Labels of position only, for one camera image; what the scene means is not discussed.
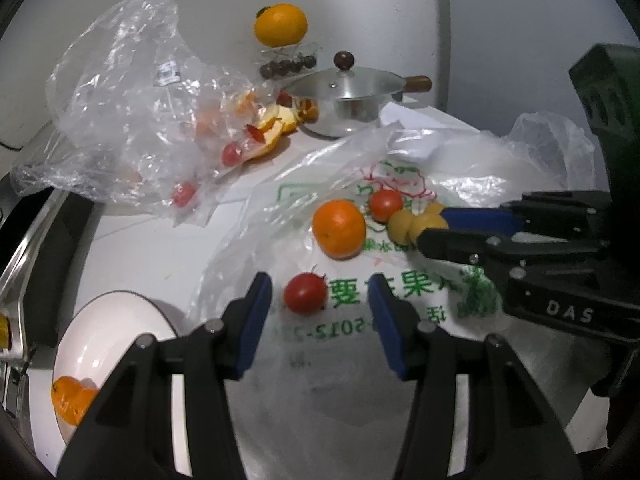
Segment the yellow fruit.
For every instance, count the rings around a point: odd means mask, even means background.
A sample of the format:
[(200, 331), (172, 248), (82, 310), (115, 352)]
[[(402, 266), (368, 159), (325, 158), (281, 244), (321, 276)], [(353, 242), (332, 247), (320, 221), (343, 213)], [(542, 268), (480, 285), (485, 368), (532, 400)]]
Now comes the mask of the yellow fruit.
[(428, 229), (446, 230), (449, 228), (447, 221), (442, 216), (444, 210), (445, 207), (442, 204), (433, 202), (425, 208), (422, 214), (418, 214), (413, 218), (408, 231), (408, 237), (413, 246), (418, 244), (418, 237), (423, 231)]
[(414, 214), (407, 209), (395, 211), (386, 223), (387, 235), (391, 242), (407, 247), (411, 244), (409, 232)]

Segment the mandarin orange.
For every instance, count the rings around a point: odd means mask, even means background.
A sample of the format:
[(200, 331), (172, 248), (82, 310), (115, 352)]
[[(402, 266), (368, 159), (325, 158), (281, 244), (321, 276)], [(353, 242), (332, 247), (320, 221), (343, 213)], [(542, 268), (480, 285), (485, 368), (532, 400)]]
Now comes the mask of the mandarin orange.
[(59, 377), (51, 386), (55, 413), (70, 426), (77, 427), (88, 412), (99, 390), (85, 386), (70, 376)]
[(311, 229), (322, 252), (334, 260), (355, 257), (367, 238), (366, 220), (349, 200), (320, 205), (312, 216)]

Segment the red tomato in clear bag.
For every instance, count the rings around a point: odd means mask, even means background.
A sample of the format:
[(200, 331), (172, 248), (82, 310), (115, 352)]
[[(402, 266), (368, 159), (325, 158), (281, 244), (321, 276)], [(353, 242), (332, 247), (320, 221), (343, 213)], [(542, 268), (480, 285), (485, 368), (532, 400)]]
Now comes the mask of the red tomato in clear bag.
[(198, 188), (193, 183), (180, 183), (171, 193), (172, 204), (178, 208), (188, 206), (196, 192), (198, 192)]

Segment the crumpled clear plastic bag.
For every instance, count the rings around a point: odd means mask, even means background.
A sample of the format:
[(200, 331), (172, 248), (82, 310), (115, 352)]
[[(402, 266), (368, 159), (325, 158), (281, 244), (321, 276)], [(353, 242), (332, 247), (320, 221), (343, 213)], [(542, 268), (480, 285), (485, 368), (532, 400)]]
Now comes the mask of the crumpled clear plastic bag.
[[(65, 51), (46, 84), (51, 119), (10, 171), (14, 190), (77, 194), (134, 214), (205, 226), (276, 89), (186, 45), (175, 0), (122, 0)], [(172, 204), (175, 186), (198, 192)]]

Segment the steel induction cooker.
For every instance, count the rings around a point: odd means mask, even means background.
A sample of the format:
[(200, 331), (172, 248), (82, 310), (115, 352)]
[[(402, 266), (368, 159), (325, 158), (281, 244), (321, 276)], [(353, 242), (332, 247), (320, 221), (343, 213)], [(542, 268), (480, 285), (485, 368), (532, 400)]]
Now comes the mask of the steel induction cooker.
[(9, 184), (1, 192), (1, 407), (29, 448), (34, 446), (27, 375), (32, 344), (25, 295), (40, 247), (67, 197), (53, 188), (18, 197)]

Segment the white paper piece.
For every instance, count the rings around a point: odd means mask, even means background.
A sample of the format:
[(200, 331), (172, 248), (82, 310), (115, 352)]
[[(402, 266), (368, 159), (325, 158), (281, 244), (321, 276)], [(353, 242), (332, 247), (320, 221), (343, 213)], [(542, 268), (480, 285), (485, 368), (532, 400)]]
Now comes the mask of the white paper piece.
[(389, 102), (380, 111), (380, 123), (399, 122), (406, 129), (457, 129), (477, 132), (477, 128), (435, 107), (414, 108), (405, 103)]

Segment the small steel pot with lid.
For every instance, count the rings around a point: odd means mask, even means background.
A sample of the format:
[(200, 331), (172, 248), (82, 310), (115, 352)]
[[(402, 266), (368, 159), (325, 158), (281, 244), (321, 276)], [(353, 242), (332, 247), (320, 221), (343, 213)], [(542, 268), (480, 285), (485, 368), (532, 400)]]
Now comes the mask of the small steel pot with lid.
[(333, 66), (292, 81), (284, 92), (302, 128), (314, 136), (341, 139), (380, 124), (382, 108), (406, 93), (426, 93), (427, 76), (401, 77), (387, 70), (358, 66), (348, 51), (338, 51)]

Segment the large orange on stand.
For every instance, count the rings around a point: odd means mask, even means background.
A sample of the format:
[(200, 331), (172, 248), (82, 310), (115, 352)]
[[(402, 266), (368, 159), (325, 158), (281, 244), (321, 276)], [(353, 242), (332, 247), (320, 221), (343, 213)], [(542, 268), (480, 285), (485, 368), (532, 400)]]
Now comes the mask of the large orange on stand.
[(299, 44), (307, 32), (306, 14), (294, 4), (265, 6), (256, 14), (254, 35), (266, 47), (280, 48)]

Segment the red cherry tomato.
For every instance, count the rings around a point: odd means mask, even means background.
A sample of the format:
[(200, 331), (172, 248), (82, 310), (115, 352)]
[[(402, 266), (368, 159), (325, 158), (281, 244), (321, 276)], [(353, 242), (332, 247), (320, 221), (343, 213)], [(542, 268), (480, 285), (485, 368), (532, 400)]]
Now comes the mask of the red cherry tomato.
[(386, 223), (397, 211), (404, 208), (404, 201), (400, 193), (381, 188), (369, 198), (371, 218), (378, 223)]
[(294, 276), (283, 291), (285, 307), (300, 315), (313, 315), (321, 311), (327, 299), (326, 278), (312, 272)]

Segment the printed flat plastic bag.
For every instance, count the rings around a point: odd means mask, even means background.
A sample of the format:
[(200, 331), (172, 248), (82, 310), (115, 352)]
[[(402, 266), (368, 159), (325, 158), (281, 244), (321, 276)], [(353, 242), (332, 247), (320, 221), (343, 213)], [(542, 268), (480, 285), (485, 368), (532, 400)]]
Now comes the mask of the printed flat plastic bag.
[(593, 185), (594, 147), (568, 119), (520, 116), (507, 136), (426, 119), (390, 119), (295, 159), (258, 184), (239, 222), (216, 249), (198, 283), (190, 317), (220, 315), (268, 273), (280, 296), (299, 273), (326, 279), (326, 308), (311, 316), (273, 300), (255, 361), (228, 398), (247, 475), (252, 479), (387, 479), (408, 422), (412, 385), (386, 364), (367, 302), (371, 275), (454, 336), (506, 337), (560, 421), (568, 424), (584, 397), (572, 336), (510, 318), (483, 271), (467, 263), (425, 259), (366, 224), (360, 253), (334, 260), (311, 231), (317, 208), (348, 200), (368, 211), (382, 188), (400, 193), (420, 214), (428, 205), (495, 207), (529, 191)]

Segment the orange peel pieces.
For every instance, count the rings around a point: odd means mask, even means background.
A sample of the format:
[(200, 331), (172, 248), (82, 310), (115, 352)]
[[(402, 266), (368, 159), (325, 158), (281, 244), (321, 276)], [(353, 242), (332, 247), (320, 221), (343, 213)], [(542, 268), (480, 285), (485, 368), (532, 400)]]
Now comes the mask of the orange peel pieces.
[(258, 159), (270, 154), (279, 144), (282, 136), (288, 136), (305, 124), (314, 124), (319, 118), (318, 104), (313, 100), (303, 100), (299, 106), (287, 107), (274, 104), (266, 108), (255, 125), (245, 127), (250, 140), (246, 159)]

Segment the white plate dark rim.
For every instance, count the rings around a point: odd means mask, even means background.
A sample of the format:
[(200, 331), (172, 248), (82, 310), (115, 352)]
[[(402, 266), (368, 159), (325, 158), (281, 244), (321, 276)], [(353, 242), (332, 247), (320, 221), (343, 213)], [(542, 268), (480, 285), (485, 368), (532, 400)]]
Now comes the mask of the white plate dark rim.
[[(176, 336), (166, 316), (149, 299), (124, 290), (97, 296), (67, 326), (56, 349), (52, 384), (61, 376), (70, 376), (100, 390), (120, 358), (145, 333), (159, 341)], [(63, 441), (68, 442), (76, 427), (56, 413), (55, 417)]]

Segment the clear box dark fruits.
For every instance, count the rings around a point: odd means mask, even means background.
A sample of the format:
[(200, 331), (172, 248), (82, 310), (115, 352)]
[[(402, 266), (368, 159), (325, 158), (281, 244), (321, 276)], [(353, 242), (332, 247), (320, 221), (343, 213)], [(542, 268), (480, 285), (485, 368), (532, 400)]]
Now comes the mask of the clear box dark fruits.
[(314, 42), (262, 49), (256, 58), (258, 74), (265, 80), (281, 80), (313, 72), (319, 64), (319, 47)]

